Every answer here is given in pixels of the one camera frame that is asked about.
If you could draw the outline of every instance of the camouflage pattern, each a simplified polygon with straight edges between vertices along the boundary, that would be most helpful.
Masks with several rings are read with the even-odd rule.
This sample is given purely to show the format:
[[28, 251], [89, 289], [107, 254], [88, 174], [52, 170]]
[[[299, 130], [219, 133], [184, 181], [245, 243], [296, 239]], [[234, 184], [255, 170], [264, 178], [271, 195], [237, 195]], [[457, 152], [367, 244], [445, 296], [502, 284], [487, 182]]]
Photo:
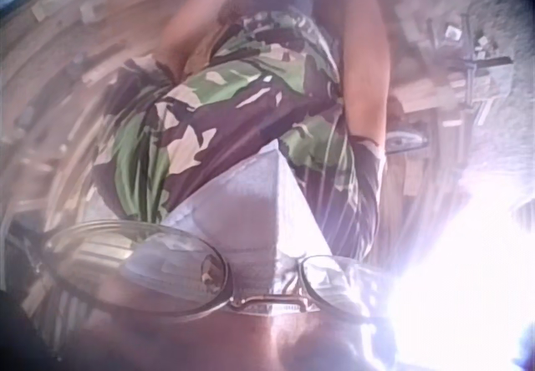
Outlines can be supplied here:
[[178, 86], [151, 56], [131, 59], [104, 97], [99, 194], [120, 218], [160, 222], [278, 139], [333, 253], [362, 258], [381, 160], [348, 136], [339, 81], [323, 35], [295, 10], [233, 25], [208, 66]]

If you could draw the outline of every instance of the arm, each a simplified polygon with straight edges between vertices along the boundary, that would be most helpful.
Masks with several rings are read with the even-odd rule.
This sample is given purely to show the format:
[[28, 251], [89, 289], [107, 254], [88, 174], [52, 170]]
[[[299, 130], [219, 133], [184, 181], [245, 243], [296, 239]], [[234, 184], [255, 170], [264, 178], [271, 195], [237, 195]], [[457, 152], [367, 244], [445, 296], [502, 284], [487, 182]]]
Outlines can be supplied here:
[[346, 0], [344, 102], [351, 135], [385, 146], [390, 49], [377, 0]]
[[226, 0], [187, 0], [165, 28], [155, 59], [181, 79], [189, 53], [196, 47]]

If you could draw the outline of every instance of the bright light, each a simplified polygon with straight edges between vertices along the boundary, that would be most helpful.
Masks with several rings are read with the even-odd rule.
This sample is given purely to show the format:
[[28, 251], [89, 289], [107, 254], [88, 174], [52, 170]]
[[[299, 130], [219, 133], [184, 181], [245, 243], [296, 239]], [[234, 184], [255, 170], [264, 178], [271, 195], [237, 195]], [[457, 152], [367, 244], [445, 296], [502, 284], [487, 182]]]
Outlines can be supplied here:
[[535, 320], [535, 239], [499, 199], [472, 201], [390, 302], [400, 359], [447, 370], [517, 369]]

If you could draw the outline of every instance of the eyeglass frame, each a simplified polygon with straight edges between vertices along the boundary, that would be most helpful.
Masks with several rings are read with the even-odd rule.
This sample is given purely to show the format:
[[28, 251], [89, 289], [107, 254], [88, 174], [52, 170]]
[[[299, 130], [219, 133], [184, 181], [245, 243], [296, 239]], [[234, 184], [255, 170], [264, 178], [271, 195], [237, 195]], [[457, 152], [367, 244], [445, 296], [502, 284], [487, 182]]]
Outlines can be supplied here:
[[[121, 226], [124, 226], [125, 224], [128, 224], [129, 226], [142, 226], [145, 228], [148, 226], [154, 227], [154, 228], [159, 229], [159, 231], [161, 232], [168, 232], [170, 234], [176, 234], [177, 232], [180, 232], [183, 236], [187, 236], [189, 238], [201, 241], [203, 244], [205, 244], [208, 248], [210, 248], [213, 251], [212, 255], [215, 255], [217, 257], [217, 260], [219, 260], [221, 264], [223, 265], [224, 279], [222, 282], [221, 291], [210, 302], [203, 304], [202, 306], [193, 310], [180, 311], [180, 312], [155, 313], [152, 311], [135, 309], [132, 307], [121, 306], [118, 304], [113, 304], [110, 302], [99, 300], [98, 298], [95, 298], [91, 293], [88, 293], [76, 287], [72, 282], [62, 277], [59, 274], [59, 272], [56, 271], [55, 267], [51, 265], [52, 261], [50, 261], [45, 254], [46, 252], [45, 248], [47, 244], [49, 243], [49, 241], [60, 233], [75, 231], [76, 229], [79, 229], [80, 227], [85, 227], [85, 226], [99, 226], [99, 227], [118, 226], [118, 227], [121, 227]], [[155, 320], [165, 320], [166, 322], [169, 322], [169, 320], [172, 319], [174, 322], [187, 323], [190, 321], [196, 321], [197, 319], [207, 317], [210, 314], [214, 313], [215, 311], [220, 310], [224, 307], [229, 307], [231, 310], [239, 313], [243, 311], [245, 308], [250, 307], [254, 304], [258, 304], [258, 303], [294, 304], [294, 305], [299, 306], [299, 310], [301, 313], [309, 313], [311, 312], [309, 301], [312, 301], [312, 303], [315, 304], [320, 311], [324, 310], [328, 313], [331, 313], [335, 317], [341, 318], [344, 321], [349, 322], [349, 323], [356, 323], [358, 325], [364, 325], [364, 324], [376, 324], [385, 320], [385, 317], [365, 317], [362, 315], [345, 312], [344, 310], [341, 310], [335, 307], [334, 305], [330, 304], [328, 301], [323, 299], [320, 295], [318, 295], [315, 292], [315, 290], [313, 289], [310, 282], [305, 276], [305, 270], [304, 270], [305, 263], [312, 258], [323, 257], [323, 258], [333, 258], [334, 260], [336, 260], [337, 258], [344, 259], [345, 261], [349, 260], [349, 261], [355, 262], [355, 265], [359, 266], [362, 269], [365, 269], [366, 271], [380, 274], [382, 277], [388, 277], [388, 275], [386, 275], [384, 272], [376, 271], [372, 267], [363, 267], [359, 262], [348, 257], [329, 256], [329, 255], [316, 255], [316, 256], [305, 257], [304, 259], [300, 260], [298, 264], [298, 284], [296, 285], [296, 287], [298, 287], [297, 292], [251, 296], [248, 298], [241, 299], [240, 302], [237, 302], [237, 300], [234, 298], [234, 294], [235, 294], [234, 280], [232, 278], [232, 268], [231, 268], [229, 261], [227, 261], [227, 259], [225, 259], [225, 257], [213, 245], [206, 242], [201, 237], [194, 236], [191, 233], [182, 231], [180, 229], [176, 229], [176, 228], [169, 227], [169, 226], [150, 224], [148, 222], [141, 222], [141, 221], [91, 221], [91, 222], [79, 223], [78, 225], [68, 227], [61, 231], [55, 230], [55, 231], [51, 231], [48, 233], [44, 233], [44, 234], [41, 234], [41, 237], [44, 237], [44, 239], [43, 239], [42, 246], [38, 249], [39, 250], [38, 263], [35, 263], [33, 266], [36, 269], [37, 273], [41, 273], [41, 266], [44, 266], [46, 271], [52, 276], [52, 278], [56, 281], [56, 283], [58, 283], [58, 285], [60, 285], [64, 290], [73, 294], [78, 299], [87, 302], [93, 308], [98, 309], [102, 312], [108, 313], [110, 315], [113, 315], [115, 317], [128, 317], [128, 318], [145, 317], [145, 318], [151, 318]]]

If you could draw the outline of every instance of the white face mask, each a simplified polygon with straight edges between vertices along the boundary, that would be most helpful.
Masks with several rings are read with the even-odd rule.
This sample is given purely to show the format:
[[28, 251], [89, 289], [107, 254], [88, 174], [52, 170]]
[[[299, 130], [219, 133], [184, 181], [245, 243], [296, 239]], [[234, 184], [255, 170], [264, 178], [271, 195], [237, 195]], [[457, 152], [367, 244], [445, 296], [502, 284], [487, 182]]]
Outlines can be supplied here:
[[[208, 182], [162, 224], [214, 246], [231, 265], [238, 299], [287, 293], [288, 286], [297, 281], [299, 260], [331, 255], [277, 141]], [[169, 237], [149, 238], [124, 264], [122, 274], [173, 297], [202, 300], [202, 292], [186, 282], [189, 272], [184, 262], [173, 259], [177, 253], [172, 246]], [[177, 261], [180, 271], [173, 272], [172, 264]], [[296, 306], [278, 304], [248, 307], [245, 313], [298, 311]]]

